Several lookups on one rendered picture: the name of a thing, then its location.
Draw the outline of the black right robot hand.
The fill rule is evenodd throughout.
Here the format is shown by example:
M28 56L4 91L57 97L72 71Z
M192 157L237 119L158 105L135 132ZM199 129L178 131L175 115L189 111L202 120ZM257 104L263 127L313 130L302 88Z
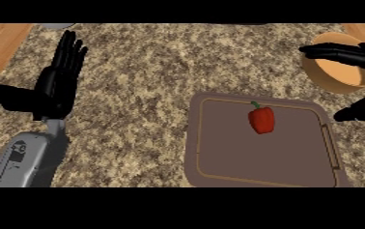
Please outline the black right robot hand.
M365 70L365 43L317 43L298 48L307 59L325 59ZM365 121L365 98L344 107L335 114L336 122Z

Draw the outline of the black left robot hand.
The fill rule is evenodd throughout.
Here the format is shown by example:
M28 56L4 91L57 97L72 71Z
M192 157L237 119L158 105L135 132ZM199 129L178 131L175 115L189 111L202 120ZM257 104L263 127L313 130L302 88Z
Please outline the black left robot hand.
M62 120L72 110L78 75L88 48L75 39L75 32L60 36L51 65L36 78L33 89L0 84L0 106L8 111L29 112L32 120Z

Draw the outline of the orange pot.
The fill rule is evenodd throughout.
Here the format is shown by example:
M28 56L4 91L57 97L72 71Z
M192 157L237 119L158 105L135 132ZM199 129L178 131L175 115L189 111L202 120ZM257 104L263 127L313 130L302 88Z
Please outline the orange pot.
M328 32L317 35L310 43L357 45L360 41L351 35ZM357 67L302 57L302 68L311 82L332 93L348 94L365 88L365 70Z

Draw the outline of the red bell pepper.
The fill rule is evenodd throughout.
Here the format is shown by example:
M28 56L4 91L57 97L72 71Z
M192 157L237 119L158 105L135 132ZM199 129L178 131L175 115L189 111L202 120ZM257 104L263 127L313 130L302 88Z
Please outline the red bell pepper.
M255 101L251 104L255 106L255 109L248 113L251 128L257 134L270 133L274 126L273 111L268 107L261 107Z

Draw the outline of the brown tray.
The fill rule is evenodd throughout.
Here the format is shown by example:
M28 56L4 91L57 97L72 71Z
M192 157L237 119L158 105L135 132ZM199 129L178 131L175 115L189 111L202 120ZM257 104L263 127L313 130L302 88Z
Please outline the brown tray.
M273 111L257 134L251 102ZM189 104L183 171L193 186L347 187L328 114L308 101L198 93Z

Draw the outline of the grey round object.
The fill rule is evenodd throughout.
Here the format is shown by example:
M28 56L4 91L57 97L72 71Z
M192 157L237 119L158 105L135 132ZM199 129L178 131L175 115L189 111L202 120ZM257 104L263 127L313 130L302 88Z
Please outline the grey round object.
M73 25L75 23L41 23L39 25L48 29L63 29Z

